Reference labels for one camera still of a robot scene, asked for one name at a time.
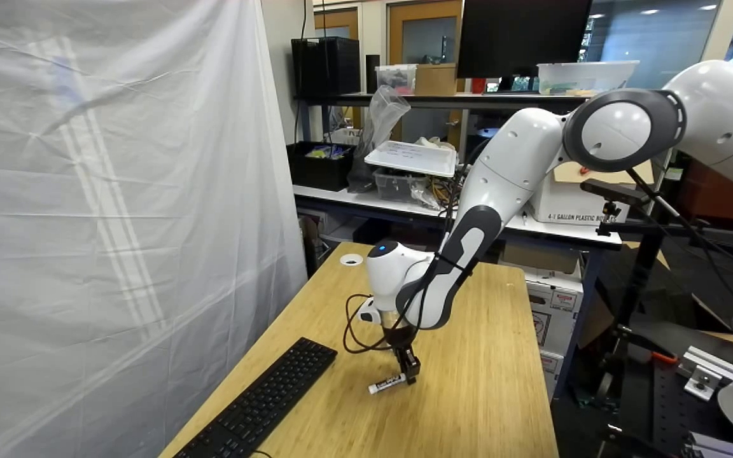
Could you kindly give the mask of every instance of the white curtain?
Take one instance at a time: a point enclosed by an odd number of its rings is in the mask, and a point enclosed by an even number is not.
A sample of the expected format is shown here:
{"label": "white curtain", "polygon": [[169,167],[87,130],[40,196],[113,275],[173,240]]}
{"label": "white curtain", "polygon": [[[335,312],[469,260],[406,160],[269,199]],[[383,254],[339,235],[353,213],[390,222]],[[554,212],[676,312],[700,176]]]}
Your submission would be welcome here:
{"label": "white curtain", "polygon": [[303,280],[257,0],[0,0],[0,456],[154,456]]}

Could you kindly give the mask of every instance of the computer monitor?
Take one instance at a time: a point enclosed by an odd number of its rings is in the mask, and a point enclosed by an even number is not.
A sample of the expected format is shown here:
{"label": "computer monitor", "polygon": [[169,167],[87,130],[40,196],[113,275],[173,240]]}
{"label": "computer monitor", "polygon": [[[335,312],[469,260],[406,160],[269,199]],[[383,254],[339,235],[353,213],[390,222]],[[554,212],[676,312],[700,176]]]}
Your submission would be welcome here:
{"label": "computer monitor", "polygon": [[536,63],[578,62],[591,0],[465,0],[458,69],[469,76],[535,76]]}

